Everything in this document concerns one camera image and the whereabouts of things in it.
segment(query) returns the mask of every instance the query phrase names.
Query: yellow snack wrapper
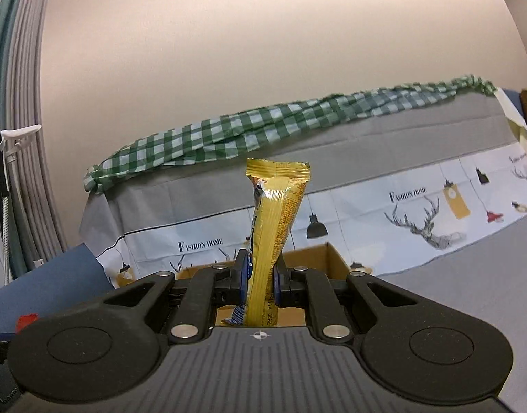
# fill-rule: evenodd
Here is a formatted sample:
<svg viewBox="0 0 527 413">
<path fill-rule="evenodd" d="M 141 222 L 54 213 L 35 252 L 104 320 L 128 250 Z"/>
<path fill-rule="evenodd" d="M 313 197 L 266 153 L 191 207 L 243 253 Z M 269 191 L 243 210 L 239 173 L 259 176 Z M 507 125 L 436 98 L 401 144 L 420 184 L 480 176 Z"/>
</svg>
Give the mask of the yellow snack wrapper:
<svg viewBox="0 0 527 413">
<path fill-rule="evenodd" d="M 296 217 L 307 182 L 308 163 L 248 159 L 246 175 L 254 185 L 256 209 L 249 250 L 248 292 L 243 324 L 274 326 L 278 308 L 273 297 L 273 266 Z"/>
</svg>

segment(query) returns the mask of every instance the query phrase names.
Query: cardboard box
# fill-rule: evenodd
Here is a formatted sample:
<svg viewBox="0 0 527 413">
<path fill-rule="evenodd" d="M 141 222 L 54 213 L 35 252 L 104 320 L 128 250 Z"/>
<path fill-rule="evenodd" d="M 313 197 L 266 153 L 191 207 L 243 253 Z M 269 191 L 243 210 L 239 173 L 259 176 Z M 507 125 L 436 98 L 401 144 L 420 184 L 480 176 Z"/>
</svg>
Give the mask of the cardboard box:
<svg viewBox="0 0 527 413">
<path fill-rule="evenodd" d="M 287 267 L 304 265 L 310 269 L 317 269 L 325 272 L 330 279 L 343 280 L 350 272 L 350 268 L 334 249 L 334 247 L 329 243 L 313 246 L 311 248 L 285 252 L 283 253 L 283 257 Z M 231 266 L 234 264 L 234 262 L 225 262 L 223 264 Z M 210 267 L 212 265 L 215 264 L 184 269 L 176 275 L 176 278 L 192 278 L 197 270 L 204 267 Z M 223 319 L 229 318 L 233 308 L 234 306 L 224 306 L 219 308 L 215 318 L 216 325 L 220 324 Z M 279 309 L 278 326 L 303 325 L 305 325 L 305 313 L 303 309 L 296 307 Z"/>
</svg>

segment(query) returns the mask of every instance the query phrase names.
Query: silver bolt head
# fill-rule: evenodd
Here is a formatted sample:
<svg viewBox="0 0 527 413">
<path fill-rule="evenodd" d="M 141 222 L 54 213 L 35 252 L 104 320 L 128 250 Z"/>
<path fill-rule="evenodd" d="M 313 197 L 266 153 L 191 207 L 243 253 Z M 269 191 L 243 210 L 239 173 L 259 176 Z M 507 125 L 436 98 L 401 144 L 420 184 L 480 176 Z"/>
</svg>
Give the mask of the silver bolt head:
<svg viewBox="0 0 527 413">
<path fill-rule="evenodd" d="M 171 335 L 178 339 L 190 339 L 198 334 L 198 328 L 193 324 L 177 324 L 171 328 Z"/>
<path fill-rule="evenodd" d="M 323 334 L 331 339 L 342 339 L 347 337 L 351 331 L 341 324 L 329 324 L 323 328 Z"/>
</svg>

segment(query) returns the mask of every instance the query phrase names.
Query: gray curtain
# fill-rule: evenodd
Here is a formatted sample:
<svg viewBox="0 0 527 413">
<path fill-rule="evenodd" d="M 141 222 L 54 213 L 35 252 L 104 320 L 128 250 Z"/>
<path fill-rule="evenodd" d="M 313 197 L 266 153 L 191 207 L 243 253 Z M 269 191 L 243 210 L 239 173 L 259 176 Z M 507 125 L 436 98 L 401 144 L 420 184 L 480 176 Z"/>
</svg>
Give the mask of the gray curtain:
<svg viewBox="0 0 527 413">
<path fill-rule="evenodd" d="M 42 124 L 39 67 L 46 0 L 0 2 L 0 128 Z M 10 266 L 14 277 L 67 248 L 51 191 L 43 133 L 8 164 Z"/>
<path fill-rule="evenodd" d="M 5 128 L 42 124 L 40 51 L 47 0 L 19 0 L 6 73 Z M 14 218 L 25 263 L 44 262 L 62 253 L 67 244 L 55 209 L 46 166 L 43 130 L 8 164 Z"/>
</svg>

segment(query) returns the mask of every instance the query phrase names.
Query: red object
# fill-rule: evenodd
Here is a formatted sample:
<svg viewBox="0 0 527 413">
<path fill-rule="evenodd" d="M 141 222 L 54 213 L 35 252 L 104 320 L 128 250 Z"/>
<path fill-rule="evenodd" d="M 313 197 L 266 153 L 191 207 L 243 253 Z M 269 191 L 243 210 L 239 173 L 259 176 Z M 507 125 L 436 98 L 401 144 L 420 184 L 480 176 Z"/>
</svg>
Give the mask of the red object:
<svg viewBox="0 0 527 413">
<path fill-rule="evenodd" d="M 21 330 L 26 328 L 26 326 L 28 326 L 30 323 L 33 323 L 37 319 L 38 314 L 21 315 L 17 320 L 17 327 L 15 328 L 15 332 L 19 333 Z"/>
<path fill-rule="evenodd" d="M 504 214 L 495 214 L 494 212 L 488 211 L 487 212 L 487 221 L 488 223 L 491 222 L 502 222 L 504 219 Z"/>
</svg>

